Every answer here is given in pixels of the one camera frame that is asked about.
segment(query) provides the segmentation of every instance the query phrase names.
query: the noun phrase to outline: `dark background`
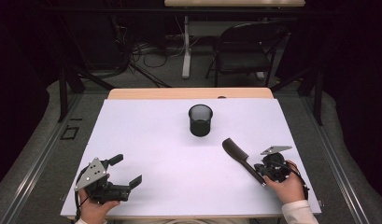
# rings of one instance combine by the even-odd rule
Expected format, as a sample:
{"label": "dark background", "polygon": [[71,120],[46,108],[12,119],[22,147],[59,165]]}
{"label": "dark background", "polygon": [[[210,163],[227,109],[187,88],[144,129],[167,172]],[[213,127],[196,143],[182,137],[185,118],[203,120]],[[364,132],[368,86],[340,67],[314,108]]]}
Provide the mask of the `dark background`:
{"label": "dark background", "polygon": [[[142,7],[136,2],[129,1],[128,4]],[[163,7],[163,1],[143,1],[143,6]],[[347,148],[370,184],[382,195],[382,0],[368,4],[361,0],[309,0],[306,6],[340,10],[345,18],[300,19],[276,75],[288,78],[323,56],[324,90],[337,103]],[[65,55],[71,55],[72,62],[87,68],[121,66],[123,58],[115,44],[110,21],[107,17],[97,18],[100,20],[75,15],[64,20],[65,26],[73,29],[76,38],[82,39],[86,45],[90,56],[88,63],[65,26],[49,16],[44,20],[55,24],[55,31],[50,34],[61,41],[61,50]],[[91,21],[94,21],[92,32],[85,29]],[[160,46],[164,46],[164,34],[175,33],[173,27],[177,26],[173,18],[167,17],[136,18],[132,23],[144,27],[134,30],[135,33]],[[0,2],[0,181],[42,119],[49,102],[46,88],[58,79],[62,68],[61,59],[44,31],[29,3]],[[337,44],[327,49],[324,43],[332,36],[339,36]],[[98,47],[102,44],[111,49],[110,56],[93,57],[100,53]]]}

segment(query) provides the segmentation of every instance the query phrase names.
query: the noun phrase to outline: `black chair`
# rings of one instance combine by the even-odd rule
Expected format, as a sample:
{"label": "black chair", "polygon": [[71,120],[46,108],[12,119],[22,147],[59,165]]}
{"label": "black chair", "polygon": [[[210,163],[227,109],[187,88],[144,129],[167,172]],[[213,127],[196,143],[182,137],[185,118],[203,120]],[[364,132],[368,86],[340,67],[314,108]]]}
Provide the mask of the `black chair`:
{"label": "black chair", "polygon": [[215,63],[215,87],[218,86],[219,74],[249,75],[257,72],[267,72],[267,87],[276,47],[288,33],[288,28],[277,21],[242,23],[228,28],[213,45],[214,59],[205,78],[208,78]]}

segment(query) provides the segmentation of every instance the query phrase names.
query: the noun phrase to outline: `white table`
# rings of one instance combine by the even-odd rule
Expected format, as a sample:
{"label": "white table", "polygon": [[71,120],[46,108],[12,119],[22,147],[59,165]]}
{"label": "white table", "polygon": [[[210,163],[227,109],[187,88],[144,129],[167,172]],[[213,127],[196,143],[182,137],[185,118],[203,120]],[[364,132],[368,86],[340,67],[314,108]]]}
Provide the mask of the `white table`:
{"label": "white table", "polygon": [[[181,93],[182,99],[169,99]],[[188,110],[196,104],[214,112],[206,137],[189,130]],[[261,163],[261,152],[271,145],[292,146],[282,154],[297,163],[311,188],[312,211],[321,212],[280,105],[266,88],[114,90],[104,102],[78,173],[95,157],[123,154],[123,161],[108,168],[109,181],[128,185],[143,176],[129,201],[107,218],[281,216],[276,194],[224,151],[221,143],[228,137],[246,151],[251,166]],[[75,216],[74,186],[75,181],[64,217]]]}
{"label": "white table", "polygon": [[[164,5],[167,7],[303,7],[304,0],[164,0]],[[195,35],[204,33],[204,35],[210,35],[210,31],[214,30],[216,35],[222,33],[228,25],[235,25],[232,22],[226,22],[226,25],[222,25],[222,22],[209,22],[207,26],[215,27],[206,32],[203,29],[203,23],[198,22],[193,30],[198,30],[199,27],[202,28],[202,32],[194,32]],[[189,17],[185,16],[184,22],[184,36],[185,36],[185,55],[184,55],[184,65],[182,68],[182,77],[190,77],[191,68],[191,49],[190,49],[190,35],[193,35],[190,30]]]}

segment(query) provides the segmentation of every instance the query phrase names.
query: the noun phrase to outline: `white paper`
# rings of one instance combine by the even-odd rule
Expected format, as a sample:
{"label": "white paper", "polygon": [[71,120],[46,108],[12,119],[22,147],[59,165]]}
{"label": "white paper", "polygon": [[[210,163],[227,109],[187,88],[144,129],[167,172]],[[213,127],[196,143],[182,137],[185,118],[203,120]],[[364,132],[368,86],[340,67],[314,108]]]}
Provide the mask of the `white paper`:
{"label": "white paper", "polygon": [[[190,132],[189,109],[205,104],[213,110],[211,132]],[[113,217],[258,217],[281,214],[276,194],[261,184],[222,148],[228,137],[262,163],[270,146],[292,146],[281,152],[292,160],[310,188],[309,202],[320,213],[297,148],[276,99],[106,100],[87,145],[78,173],[93,158],[123,161],[108,167],[109,181],[142,183],[128,202],[112,209]],[[75,215],[73,187],[61,215]]]}

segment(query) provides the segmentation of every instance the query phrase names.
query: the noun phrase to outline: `gray floor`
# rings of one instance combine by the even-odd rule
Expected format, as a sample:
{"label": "gray floor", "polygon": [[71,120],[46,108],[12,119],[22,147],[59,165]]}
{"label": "gray floor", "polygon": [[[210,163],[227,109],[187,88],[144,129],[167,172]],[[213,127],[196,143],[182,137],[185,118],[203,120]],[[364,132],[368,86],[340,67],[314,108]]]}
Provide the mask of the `gray floor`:
{"label": "gray floor", "polygon": [[[205,79],[211,62],[209,48],[203,41],[192,48],[191,77],[183,79],[182,56],[169,57],[164,66],[148,68],[143,57],[137,62],[156,77],[173,87],[213,87],[213,78]],[[148,55],[145,62],[158,65],[161,56]],[[106,79],[119,88],[153,88],[155,85],[139,73],[125,73]],[[70,92],[70,113],[57,123],[60,105],[58,83],[52,84],[50,104],[35,133],[0,184],[0,223],[69,223],[60,217],[64,194],[76,176],[78,163],[91,135],[107,91],[84,80],[84,94]],[[254,76],[227,76],[221,87],[261,86]],[[271,85],[276,84],[272,77]],[[311,99],[299,98],[298,83],[276,92],[295,144],[300,151],[310,181],[325,204],[320,223],[382,223],[382,199],[369,186],[357,164],[349,156],[335,113],[335,102],[323,96],[322,120],[319,127],[311,117]],[[60,140],[66,127],[78,127],[74,140]],[[276,219],[258,219],[259,223],[276,223]]]}

